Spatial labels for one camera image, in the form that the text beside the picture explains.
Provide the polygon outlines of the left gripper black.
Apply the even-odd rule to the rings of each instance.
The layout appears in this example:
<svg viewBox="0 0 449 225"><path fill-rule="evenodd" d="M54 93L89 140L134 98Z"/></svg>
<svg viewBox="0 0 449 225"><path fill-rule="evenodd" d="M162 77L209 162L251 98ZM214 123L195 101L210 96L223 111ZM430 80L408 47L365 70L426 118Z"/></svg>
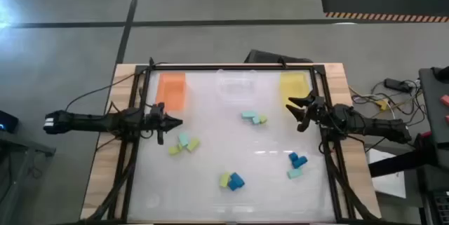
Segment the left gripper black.
<svg viewBox="0 0 449 225"><path fill-rule="evenodd" d="M166 132L182 125L183 123L182 119L165 114L164 109L165 104L163 102L153 104L150 112L145 116L145 130L152 132L156 131L157 143L159 145L163 145L163 135Z"/></svg>

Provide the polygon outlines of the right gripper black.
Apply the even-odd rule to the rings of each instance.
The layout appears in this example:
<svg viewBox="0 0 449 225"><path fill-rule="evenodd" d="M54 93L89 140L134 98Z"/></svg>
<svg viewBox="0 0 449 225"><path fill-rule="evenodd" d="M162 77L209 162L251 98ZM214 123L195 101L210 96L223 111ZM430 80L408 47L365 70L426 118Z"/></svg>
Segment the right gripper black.
<svg viewBox="0 0 449 225"><path fill-rule="evenodd" d="M287 110L295 117L296 121L300 122L297 126L299 132L304 132L311 121L325 126L330 125L330 114L323 97L315 97L310 92L306 97L289 97L288 100L299 107L304 107L304 109L299 109L289 104L286 105Z"/></svg>

